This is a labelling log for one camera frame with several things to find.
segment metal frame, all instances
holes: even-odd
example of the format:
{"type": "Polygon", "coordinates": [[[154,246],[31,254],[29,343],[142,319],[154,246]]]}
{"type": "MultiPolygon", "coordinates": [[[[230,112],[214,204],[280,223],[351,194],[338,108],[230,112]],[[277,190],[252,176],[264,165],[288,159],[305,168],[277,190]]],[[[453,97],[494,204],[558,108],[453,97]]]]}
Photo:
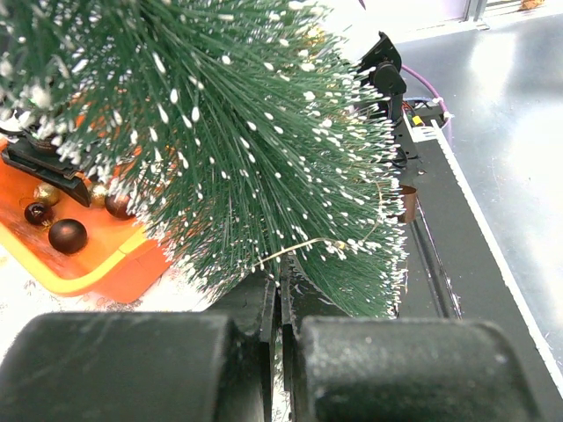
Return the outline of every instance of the metal frame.
{"type": "Polygon", "coordinates": [[[487,0],[467,0],[465,21],[478,22],[483,18],[487,0]]]}

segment white flocked tip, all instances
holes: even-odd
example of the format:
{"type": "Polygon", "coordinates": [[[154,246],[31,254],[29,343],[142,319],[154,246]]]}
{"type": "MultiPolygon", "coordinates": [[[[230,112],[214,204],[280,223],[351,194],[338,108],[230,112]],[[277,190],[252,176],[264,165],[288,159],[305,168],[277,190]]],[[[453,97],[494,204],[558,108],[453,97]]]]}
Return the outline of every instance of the white flocked tip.
{"type": "Polygon", "coordinates": [[[168,124],[168,114],[166,114],[164,108],[160,104],[157,105],[158,112],[160,113],[160,120],[163,121],[165,125],[168,124]]]}
{"type": "Polygon", "coordinates": [[[186,127],[188,129],[191,129],[192,127],[194,127],[194,126],[192,126],[192,122],[190,121],[190,119],[187,118],[186,115],[182,114],[182,120],[184,121],[184,124],[186,125],[186,127]]]}
{"type": "Polygon", "coordinates": [[[152,54],[152,59],[155,61],[158,71],[162,74],[166,73],[166,68],[160,60],[160,56],[156,52],[152,54]]]}
{"type": "Polygon", "coordinates": [[[170,91],[170,102],[173,104],[178,102],[178,90],[176,88],[170,91]]]}
{"type": "Polygon", "coordinates": [[[34,85],[31,90],[32,101],[39,108],[49,108],[51,106],[51,94],[39,85],[34,85]]]}
{"type": "Polygon", "coordinates": [[[13,67],[11,66],[11,63],[8,62],[6,59],[3,59],[0,62],[0,76],[1,77],[9,77],[9,76],[11,76],[12,72],[13,72],[13,67]]]}
{"type": "Polygon", "coordinates": [[[115,120],[117,126],[121,126],[123,124],[123,118],[117,110],[113,110],[113,119],[115,120]]]}
{"type": "Polygon", "coordinates": [[[292,0],[288,3],[288,7],[292,10],[292,11],[300,11],[303,7],[304,4],[301,2],[297,2],[295,0],[292,0]]]}
{"type": "Polygon", "coordinates": [[[307,101],[313,101],[315,99],[315,94],[313,94],[311,91],[304,92],[303,96],[307,101]]]}
{"type": "Polygon", "coordinates": [[[192,109],[192,121],[195,123],[200,119],[200,107],[194,107],[192,109]]]}
{"type": "Polygon", "coordinates": [[[153,127],[149,127],[149,133],[150,139],[152,139],[153,142],[158,141],[157,131],[153,127]]]}
{"type": "Polygon", "coordinates": [[[304,70],[305,72],[311,72],[312,70],[315,69],[315,65],[313,63],[302,63],[301,69],[304,70]]]}

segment brown ornament ball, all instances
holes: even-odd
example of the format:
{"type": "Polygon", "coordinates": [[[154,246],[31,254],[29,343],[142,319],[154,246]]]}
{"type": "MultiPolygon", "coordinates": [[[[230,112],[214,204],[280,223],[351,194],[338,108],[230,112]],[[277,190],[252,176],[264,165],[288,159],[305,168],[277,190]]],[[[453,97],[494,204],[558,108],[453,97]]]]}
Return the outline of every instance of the brown ornament ball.
{"type": "Polygon", "coordinates": [[[59,220],[49,230],[49,243],[59,252],[70,255],[80,251],[88,241],[86,227],[71,218],[59,220]]]}
{"type": "Polygon", "coordinates": [[[42,202],[32,202],[24,210],[27,222],[34,226],[48,226],[55,217],[53,209],[42,202]]]}
{"type": "Polygon", "coordinates": [[[127,212],[127,205],[131,199],[128,195],[106,196],[106,210],[109,214],[120,220],[128,220],[135,217],[127,212]]]}

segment wire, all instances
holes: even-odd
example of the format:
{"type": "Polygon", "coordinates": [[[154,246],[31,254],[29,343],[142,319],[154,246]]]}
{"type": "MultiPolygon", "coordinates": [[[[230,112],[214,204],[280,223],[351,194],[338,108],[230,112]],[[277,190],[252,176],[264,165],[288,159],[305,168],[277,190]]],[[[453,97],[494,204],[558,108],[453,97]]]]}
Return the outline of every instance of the wire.
{"type": "Polygon", "coordinates": [[[451,134],[451,113],[450,110],[448,110],[448,107],[446,106],[446,103],[444,103],[442,96],[440,95],[440,93],[436,90],[436,88],[420,73],[416,72],[415,70],[412,70],[411,68],[409,68],[408,66],[406,66],[405,64],[403,64],[402,69],[408,73],[409,75],[411,75],[412,77],[414,77],[415,79],[418,79],[418,81],[423,84],[427,90],[430,91],[430,93],[438,99],[438,105],[440,106],[440,108],[442,109],[442,113],[443,113],[443,117],[445,119],[445,122],[442,126],[442,129],[444,129],[445,127],[448,129],[446,131],[446,138],[448,140],[448,143],[451,144],[451,140],[452,140],[452,134],[451,134]]]}

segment christmas ornament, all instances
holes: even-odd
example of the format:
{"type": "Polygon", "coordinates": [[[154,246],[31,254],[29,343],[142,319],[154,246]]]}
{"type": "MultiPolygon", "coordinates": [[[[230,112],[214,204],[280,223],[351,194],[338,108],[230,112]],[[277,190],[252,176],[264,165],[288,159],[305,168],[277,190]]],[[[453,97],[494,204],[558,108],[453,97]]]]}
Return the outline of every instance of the christmas ornament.
{"type": "Polygon", "coordinates": [[[92,183],[88,186],[90,203],[93,207],[104,207],[106,205],[107,188],[103,183],[92,183]]]}
{"type": "Polygon", "coordinates": [[[26,132],[25,135],[32,148],[46,156],[56,156],[56,151],[62,144],[60,135],[45,136],[41,134],[41,129],[37,133],[26,132]]]}
{"type": "Polygon", "coordinates": [[[61,200],[61,191],[49,183],[41,182],[33,191],[33,197],[45,205],[52,207],[59,200],[61,200]]]}
{"type": "Polygon", "coordinates": [[[34,226],[47,226],[55,217],[53,209],[42,202],[33,202],[26,207],[24,217],[34,226]]]}
{"type": "Polygon", "coordinates": [[[113,195],[106,197],[106,210],[109,214],[120,220],[128,220],[135,215],[127,212],[130,198],[127,195],[113,195]]]}
{"type": "Polygon", "coordinates": [[[53,248],[69,255],[84,248],[88,240],[88,233],[81,222],[65,218],[51,226],[48,237],[53,248]]]}

